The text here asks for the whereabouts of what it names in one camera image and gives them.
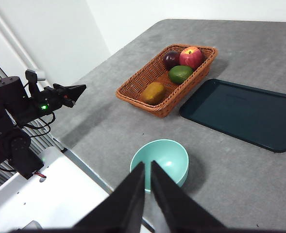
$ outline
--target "red wire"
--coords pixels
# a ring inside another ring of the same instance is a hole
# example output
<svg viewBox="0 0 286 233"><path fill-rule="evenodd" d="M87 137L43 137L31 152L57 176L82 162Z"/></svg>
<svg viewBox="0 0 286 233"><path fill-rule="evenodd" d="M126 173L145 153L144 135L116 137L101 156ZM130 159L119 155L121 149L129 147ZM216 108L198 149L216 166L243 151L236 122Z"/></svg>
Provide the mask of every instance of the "red wire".
<svg viewBox="0 0 286 233"><path fill-rule="evenodd" d="M34 172L34 175L38 175L38 176L40 176L40 177L42 177L42 178L46 178L45 175L39 173L38 171Z"/></svg>

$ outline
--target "green led light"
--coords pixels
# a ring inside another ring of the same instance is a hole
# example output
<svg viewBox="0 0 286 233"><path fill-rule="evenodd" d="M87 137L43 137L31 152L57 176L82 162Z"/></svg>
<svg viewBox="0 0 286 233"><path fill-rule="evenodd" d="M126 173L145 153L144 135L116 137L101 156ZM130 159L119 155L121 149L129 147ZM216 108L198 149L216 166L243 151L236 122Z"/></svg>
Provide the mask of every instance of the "green led light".
<svg viewBox="0 0 286 233"><path fill-rule="evenodd" d="M41 110L46 110L48 108L48 106L45 104L45 105L41 105L40 108L41 108Z"/></svg>

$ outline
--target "black cable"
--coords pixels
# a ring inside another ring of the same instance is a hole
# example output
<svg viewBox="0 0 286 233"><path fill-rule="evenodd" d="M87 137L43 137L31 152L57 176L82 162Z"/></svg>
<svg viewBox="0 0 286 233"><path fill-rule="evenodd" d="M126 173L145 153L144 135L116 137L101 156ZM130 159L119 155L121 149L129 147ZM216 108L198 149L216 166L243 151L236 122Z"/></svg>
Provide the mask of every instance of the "black cable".
<svg viewBox="0 0 286 233"><path fill-rule="evenodd" d="M0 167L0 170L6 171L6 172L14 172L14 171L16 171L15 169L8 170L8 169L5 169L3 167Z"/></svg>
<svg viewBox="0 0 286 233"><path fill-rule="evenodd" d="M50 131L51 131L51 127L50 127L51 122L47 123L47 122L45 122L45 121L44 121L43 119L41 119L41 118L39 118L39 120L41 120L42 122L44 122L44 123L46 124L45 126L48 127L48 131L47 131L47 132L44 132L44 133L42 133L42 134L30 136L30 137L39 137L39 136L43 136L43 135L46 135L46 134L50 133Z"/></svg>
<svg viewBox="0 0 286 233"><path fill-rule="evenodd" d="M25 124L24 126L27 127L27 128L30 128L30 129L33 129L33 130L40 130L46 126L49 126L51 123L53 123L55 121L55 114L54 112L52 112L52 120L49 122L49 123L46 123L43 119L39 118L41 121L43 121L45 123L45 125L43 126L40 126L40 127L37 127L37 126L34 126L34 125L30 125L30 124Z"/></svg>

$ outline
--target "avocado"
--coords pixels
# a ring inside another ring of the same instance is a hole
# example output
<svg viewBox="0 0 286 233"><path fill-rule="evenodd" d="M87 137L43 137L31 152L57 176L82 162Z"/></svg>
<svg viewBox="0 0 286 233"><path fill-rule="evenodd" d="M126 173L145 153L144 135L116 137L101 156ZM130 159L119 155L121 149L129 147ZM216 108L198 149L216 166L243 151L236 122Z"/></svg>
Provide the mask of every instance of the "avocado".
<svg viewBox="0 0 286 233"><path fill-rule="evenodd" d="M166 94L166 87L159 82L149 84L141 94L142 101L149 105L159 104Z"/></svg>
<svg viewBox="0 0 286 233"><path fill-rule="evenodd" d="M168 72L168 77L173 83L182 84L192 73L189 66L175 66Z"/></svg>

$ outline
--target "red apple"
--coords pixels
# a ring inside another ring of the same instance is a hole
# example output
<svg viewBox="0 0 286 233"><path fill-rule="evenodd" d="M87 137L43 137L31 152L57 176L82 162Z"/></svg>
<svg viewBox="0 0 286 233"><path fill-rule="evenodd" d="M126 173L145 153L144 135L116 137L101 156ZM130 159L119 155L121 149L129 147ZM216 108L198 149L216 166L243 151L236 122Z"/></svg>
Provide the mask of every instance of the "red apple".
<svg viewBox="0 0 286 233"><path fill-rule="evenodd" d="M163 62L167 70L170 70L174 66L179 65L180 54L177 51L169 51L163 56Z"/></svg>
<svg viewBox="0 0 286 233"><path fill-rule="evenodd" d="M203 62L203 55L195 46L184 49L180 54L180 65L189 66L196 70Z"/></svg>

